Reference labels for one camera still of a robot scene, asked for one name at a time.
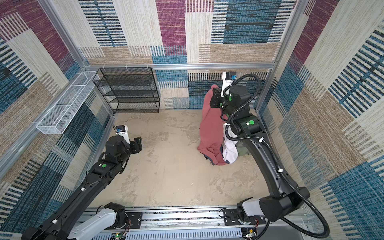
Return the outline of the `white cloth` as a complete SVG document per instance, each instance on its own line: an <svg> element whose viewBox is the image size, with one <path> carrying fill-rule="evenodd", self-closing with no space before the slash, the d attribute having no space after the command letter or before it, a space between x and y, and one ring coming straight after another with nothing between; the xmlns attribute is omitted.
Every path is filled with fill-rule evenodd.
<svg viewBox="0 0 384 240"><path fill-rule="evenodd" d="M232 164L237 160L237 158L239 156L239 153L238 153L238 150L236 147L236 144L238 141L232 141L232 140L228 139L227 135L226 135L226 125L225 124L223 124L223 128L224 128L224 142L223 142L223 146L222 146L222 155L223 155L223 159L224 159L225 163Z"/></svg>

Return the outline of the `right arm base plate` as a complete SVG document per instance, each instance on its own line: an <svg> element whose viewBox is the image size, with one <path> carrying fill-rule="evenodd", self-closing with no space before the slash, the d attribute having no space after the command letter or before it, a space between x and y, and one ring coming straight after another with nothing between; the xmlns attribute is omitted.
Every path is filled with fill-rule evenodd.
<svg viewBox="0 0 384 240"><path fill-rule="evenodd" d="M222 208L218 212L219 217L224 219L225 226L239 225L265 225L266 218L262 216L247 217L240 210Z"/></svg>

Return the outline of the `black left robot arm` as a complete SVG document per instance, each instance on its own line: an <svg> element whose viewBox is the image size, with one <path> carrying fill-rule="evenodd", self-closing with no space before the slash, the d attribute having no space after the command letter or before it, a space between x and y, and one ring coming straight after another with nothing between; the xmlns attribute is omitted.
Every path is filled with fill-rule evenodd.
<svg viewBox="0 0 384 240"><path fill-rule="evenodd" d="M122 228L127 223L125 207L107 204L98 214L76 226L76 222L90 203L118 175L126 169L129 157L143 149L142 138L133 141L117 135L108 139L106 150L91 167L75 192L38 228L29 227L23 240L90 240L109 228Z"/></svg>

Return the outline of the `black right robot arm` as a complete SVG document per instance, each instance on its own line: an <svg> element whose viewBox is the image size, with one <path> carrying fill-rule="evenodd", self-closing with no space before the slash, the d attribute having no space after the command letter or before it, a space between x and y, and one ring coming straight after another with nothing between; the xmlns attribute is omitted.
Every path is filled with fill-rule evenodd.
<svg viewBox="0 0 384 240"><path fill-rule="evenodd" d="M245 144L268 187L267 197L249 198L238 203L240 221L249 222L252 217L259 216L275 222L307 203L310 193L307 188L299 187L274 152L265 128L250 113L251 99L244 86L232 85L224 91L214 87L210 106L221 109L226 138Z"/></svg>

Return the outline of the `red cloth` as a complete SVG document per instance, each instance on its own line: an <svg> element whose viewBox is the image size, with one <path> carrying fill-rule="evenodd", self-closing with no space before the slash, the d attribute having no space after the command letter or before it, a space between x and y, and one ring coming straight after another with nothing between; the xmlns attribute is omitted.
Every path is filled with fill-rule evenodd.
<svg viewBox="0 0 384 240"><path fill-rule="evenodd" d="M212 85L204 98L202 121L200 123L200 144L198 151L205 156L212 165L224 166L228 163L222 154L222 144L224 142L223 121L220 118L221 110L212 108L210 102L214 96L213 89L218 88Z"/></svg>

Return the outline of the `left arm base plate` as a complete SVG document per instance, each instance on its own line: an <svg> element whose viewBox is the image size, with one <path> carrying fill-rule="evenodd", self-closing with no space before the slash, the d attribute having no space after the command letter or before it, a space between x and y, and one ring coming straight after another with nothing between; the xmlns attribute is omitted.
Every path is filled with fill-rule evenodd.
<svg viewBox="0 0 384 240"><path fill-rule="evenodd" d="M139 229L141 227L143 213L142 212L129 212L129 213L117 213L116 220L111 227L106 230L130 230Z"/></svg>

